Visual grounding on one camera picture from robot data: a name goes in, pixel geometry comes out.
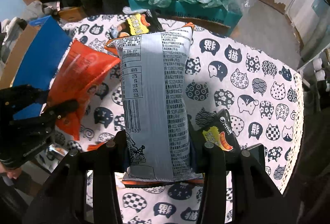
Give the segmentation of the person left hand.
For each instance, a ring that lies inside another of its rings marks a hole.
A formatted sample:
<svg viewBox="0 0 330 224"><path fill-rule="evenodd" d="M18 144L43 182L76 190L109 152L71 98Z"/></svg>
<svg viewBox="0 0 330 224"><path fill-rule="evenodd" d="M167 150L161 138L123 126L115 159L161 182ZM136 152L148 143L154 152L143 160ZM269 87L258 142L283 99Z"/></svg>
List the person left hand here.
<svg viewBox="0 0 330 224"><path fill-rule="evenodd" d="M0 174L5 174L10 179L17 179L22 173L22 169L8 169L2 163L0 163Z"/></svg>

